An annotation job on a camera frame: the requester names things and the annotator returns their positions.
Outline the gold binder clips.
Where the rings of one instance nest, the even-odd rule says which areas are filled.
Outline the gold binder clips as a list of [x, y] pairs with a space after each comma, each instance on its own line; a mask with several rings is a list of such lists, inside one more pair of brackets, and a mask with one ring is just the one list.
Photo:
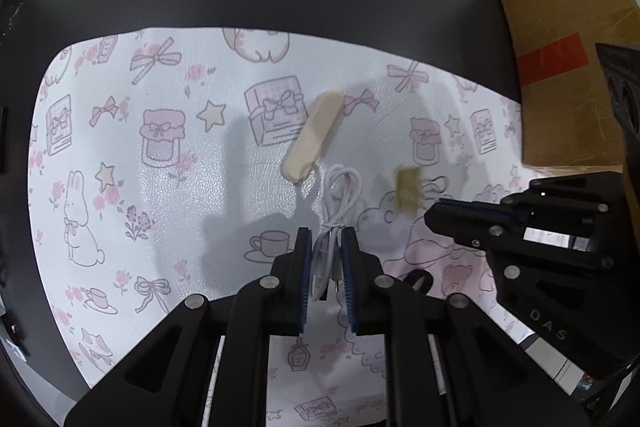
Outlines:
[[396, 172], [396, 202], [398, 209], [414, 215], [421, 206], [422, 170], [419, 167], [402, 167]]

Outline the beige oblong case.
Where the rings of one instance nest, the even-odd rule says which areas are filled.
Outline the beige oblong case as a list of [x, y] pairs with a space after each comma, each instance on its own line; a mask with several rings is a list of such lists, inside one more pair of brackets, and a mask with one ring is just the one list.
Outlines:
[[326, 91], [319, 96], [282, 162], [285, 180], [302, 183], [308, 178], [340, 122], [343, 108], [344, 95], [340, 92]]

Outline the patterned white table mat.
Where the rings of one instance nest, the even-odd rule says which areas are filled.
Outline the patterned white table mat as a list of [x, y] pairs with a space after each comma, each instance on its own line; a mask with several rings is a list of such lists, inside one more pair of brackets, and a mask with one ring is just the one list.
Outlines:
[[[320, 95], [343, 116], [302, 183], [282, 162]], [[326, 169], [360, 174], [347, 222], [384, 270], [430, 271], [511, 338], [480, 251], [399, 211], [395, 176], [422, 170], [422, 204], [521, 190], [518, 103], [410, 58], [285, 32], [145, 29], [78, 42], [43, 74], [28, 207], [40, 277], [66, 349], [96, 384], [191, 294], [266, 275], [299, 228], [322, 229]]]

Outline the large cardboard box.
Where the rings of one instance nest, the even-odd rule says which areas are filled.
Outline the large cardboard box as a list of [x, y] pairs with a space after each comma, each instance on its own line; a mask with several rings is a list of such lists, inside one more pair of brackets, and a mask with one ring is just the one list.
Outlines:
[[622, 130], [599, 42], [636, 44], [636, 0], [501, 0], [522, 97], [523, 161], [537, 170], [618, 171]]

